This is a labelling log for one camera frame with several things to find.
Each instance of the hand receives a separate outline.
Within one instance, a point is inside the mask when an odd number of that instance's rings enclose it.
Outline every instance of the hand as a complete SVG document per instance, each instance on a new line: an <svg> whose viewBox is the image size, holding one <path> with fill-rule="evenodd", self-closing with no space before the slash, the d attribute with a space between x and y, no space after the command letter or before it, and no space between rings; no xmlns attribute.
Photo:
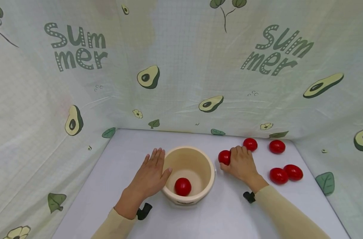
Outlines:
<svg viewBox="0 0 363 239"><path fill-rule="evenodd" d="M245 146L236 146L231 148L230 152L230 164L220 163L223 171L243 181L254 193L269 185L257 172L250 150L247 150Z"/></svg>
<svg viewBox="0 0 363 239"><path fill-rule="evenodd" d="M150 157L147 154L133 181L124 189L121 198L114 207L116 212L127 219L134 219L141 203L159 192L166 184L172 169L163 172L165 151L154 149Z"/></svg>

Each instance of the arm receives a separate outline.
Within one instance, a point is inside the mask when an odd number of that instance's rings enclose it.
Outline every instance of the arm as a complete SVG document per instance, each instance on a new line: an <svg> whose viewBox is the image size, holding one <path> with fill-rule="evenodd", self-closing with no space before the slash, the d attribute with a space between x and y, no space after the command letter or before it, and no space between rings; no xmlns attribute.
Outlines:
<svg viewBox="0 0 363 239"><path fill-rule="evenodd" d="M303 214L297 207L270 186L258 174L252 152L244 146L231 148L229 166L220 163L221 169L242 180L254 192L256 201L269 215L283 239L328 239L330 238Z"/></svg>
<svg viewBox="0 0 363 239"><path fill-rule="evenodd" d="M128 236L142 202L159 192L171 175L171 168L162 173L164 156L161 148L154 149L151 157L147 154L133 181L91 239L125 239Z"/></svg>

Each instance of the finger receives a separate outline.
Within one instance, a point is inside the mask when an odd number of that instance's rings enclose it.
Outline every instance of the finger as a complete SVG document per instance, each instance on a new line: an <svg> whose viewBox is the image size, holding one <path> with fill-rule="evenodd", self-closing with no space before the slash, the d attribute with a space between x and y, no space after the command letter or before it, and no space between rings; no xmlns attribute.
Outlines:
<svg viewBox="0 0 363 239"><path fill-rule="evenodd" d="M235 159L237 159L237 149L231 148L230 149L230 160L235 160Z"/></svg>
<svg viewBox="0 0 363 239"><path fill-rule="evenodd" d="M242 154L246 156L248 154L248 149L245 146L241 147Z"/></svg>
<svg viewBox="0 0 363 239"><path fill-rule="evenodd" d="M224 172L229 172L229 169L230 169L230 166L229 165L226 165L226 164L223 164L223 163L220 163L220 168L222 171Z"/></svg>
<svg viewBox="0 0 363 239"><path fill-rule="evenodd" d="M144 158L143 164L142 165L146 165L148 163L148 160L150 159L150 155L147 154L146 157Z"/></svg>
<svg viewBox="0 0 363 239"><path fill-rule="evenodd" d="M238 156L240 156L240 157L244 156L244 154L242 153L242 148L241 148L241 146L237 145L237 146L236 146L236 149L237 149L237 155L238 155Z"/></svg>
<svg viewBox="0 0 363 239"><path fill-rule="evenodd" d="M157 148L154 148L154 149L153 149L153 151L152 151L152 154L151 154L151 157L150 157L150 159L149 159L149 160L152 160L152 159L155 157L156 152L157 152Z"/></svg>
<svg viewBox="0 0 363 239"><path fill-rule="evenodd" d="M159 160L159 156L160 156L161 151L162 151L161 148L158 148L158 150L156 151L155 157L153 157L153 165L157 164L157 161Z"/></svg>
<svg viewBox="0 0 363 239"><path fill-rule="evenodd" d="M171 173L172 173L172 168L168 168L164 171L163 175L160 178L163 186L167 183L167 180L168 180L169 176L171 176Z"/></svg>
<svg viewBox="0 0 363 239"><path fill-rule="evenodd" d="M165 150L163 149L160 152L160 156L159 156L158 162L156 164L156 166L158 166L161 169L163 169L163 165L164 165L164 156L165 156Z"/></svg>
<svg viewBox="0 0 363 239"><path fill-rule="evenodd" d="M249 155L248 158L250 158L253 161L253 154L252 154L252 152L250 150L248 150L248 155Z"/></svg>

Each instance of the bucket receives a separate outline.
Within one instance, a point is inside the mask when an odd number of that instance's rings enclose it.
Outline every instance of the bucket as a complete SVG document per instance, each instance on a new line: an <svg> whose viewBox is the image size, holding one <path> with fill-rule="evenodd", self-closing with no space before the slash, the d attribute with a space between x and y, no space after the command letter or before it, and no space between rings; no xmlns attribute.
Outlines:
<svg viewBox="0 0 363 239"><path fill-rule="evenodd" d="M172 174L163 193L175 204L192 205L203 199L211 190L214 182L215 170L209 157L198 148L181 146L168 151L164 158L163 171L171 167ZM174 191L176 180L187 178L192 189L188 196L179 196Z"/></svg>

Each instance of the left hand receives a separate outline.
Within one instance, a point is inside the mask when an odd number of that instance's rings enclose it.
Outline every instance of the left hand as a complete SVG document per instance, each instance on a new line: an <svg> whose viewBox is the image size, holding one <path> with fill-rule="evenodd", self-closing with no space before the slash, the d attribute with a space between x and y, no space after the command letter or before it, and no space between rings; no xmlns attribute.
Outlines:
<svg viewBox="0 0 363 239"><path fill-rule="evenodd" d="M163 173L164 156L165 150L161 148L155 148L151 156L147 154L133 181L124 189L114 207L118 214L128 219L134 219L141 203L165 186L172 169L168 168Z"/></svg>

